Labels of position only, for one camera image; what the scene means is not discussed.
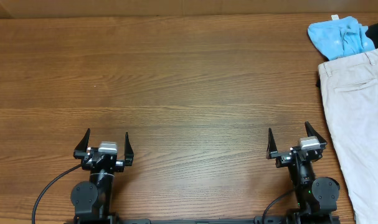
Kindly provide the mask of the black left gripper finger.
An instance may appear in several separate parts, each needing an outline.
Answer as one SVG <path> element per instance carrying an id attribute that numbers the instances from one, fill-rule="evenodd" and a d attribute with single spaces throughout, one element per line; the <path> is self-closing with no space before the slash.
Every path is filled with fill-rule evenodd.
<path id="1" fill-rule="evenodd" d="M 73 157 L 75 159 L 84 159 L 87 155 L 87 147 L 90 139 L 90 128 L 87 129 L 82 140 L 77 144 L 73 151 Z"/>
<path id="2" fill-rule="evenodd" d="M 132 166 L 134 160 L 134 152 L 130 144 L 129 135 L 125 133 L 125 145 L 124 145 L 124 165 Z"/>

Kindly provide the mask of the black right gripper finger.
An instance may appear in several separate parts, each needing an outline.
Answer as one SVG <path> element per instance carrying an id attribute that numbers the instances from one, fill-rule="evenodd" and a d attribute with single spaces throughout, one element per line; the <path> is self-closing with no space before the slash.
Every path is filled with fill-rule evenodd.
<path id="1" fill-rule="evenodd" d="M 267 159 L 276 158 L 276 154 L 278 153 L 278 149 L 276 147 L 275 139 L 273 137 L 272 129 L 268 129 L 268 146 L 267 146 Z"/>
<path id="2" fill-rule="evenodd" d="M 312 125 L 310 124 L 309 121 L 306 121 L 305 122 L 305 128 L 306 128 L 306 133 L 308 135 L 308 137 L 311 137 L 311 136 L 314 136 L 317 138 L 317 140 L 319 141 L 320 145 L 327 145 L 327 142 L 325 140 L 324 137 L 322 137 L 313 127 Z"/>

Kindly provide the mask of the beige khaki shorts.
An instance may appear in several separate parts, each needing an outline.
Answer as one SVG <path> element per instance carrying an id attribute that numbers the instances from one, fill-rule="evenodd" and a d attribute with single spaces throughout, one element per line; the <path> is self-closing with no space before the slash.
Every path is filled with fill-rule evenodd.
<path id="1" fill-rule="evenodd" d="M 324 62 L 318 73 L 356 223 L 378 223 L 378 49 Z"/>

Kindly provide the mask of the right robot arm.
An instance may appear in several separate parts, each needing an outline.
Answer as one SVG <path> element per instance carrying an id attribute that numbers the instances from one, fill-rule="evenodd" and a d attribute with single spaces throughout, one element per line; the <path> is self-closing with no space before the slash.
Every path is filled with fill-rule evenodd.
<path id="1" fill-rule="evenodd" d="M 272 129 L 268 130 L 267 159 L 274 159 L 277 168 L 287 167 L 293 188 L 272 201 L 264 210 L 261 222 L 268 223 L 269 209 L 284 197 L 295 193 L 298 208 L 273 220 L 283 224 L 340 224 L 337 210 L 340 184 L 330 177 L 316 177 L 313 162 L 323 157 L 327 142 L 309 122 L 305 122 L 307 137 L 287 152 L 278 152 Z"/>

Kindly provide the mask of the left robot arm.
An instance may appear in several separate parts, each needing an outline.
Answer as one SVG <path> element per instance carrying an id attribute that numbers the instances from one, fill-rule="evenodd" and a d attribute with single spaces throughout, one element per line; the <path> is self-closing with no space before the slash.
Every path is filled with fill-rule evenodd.
<path id="1" fill-rule="evenodd" d="M 113 180 L 116 172 L 123 172 L 133 165 L 134 152 L 125 134 L 124 158 L 118 158 L 116 142 L 103 141 L 98 147 L 88 145 L 90 130 L 74 149 L 73 156 L 80 160 L 80 167 L 90 171 L 88 181 L 78 183 L 70 194 L 75 208 L 74 223 L 119 223 L 117 213 L 111 212 Z"/>

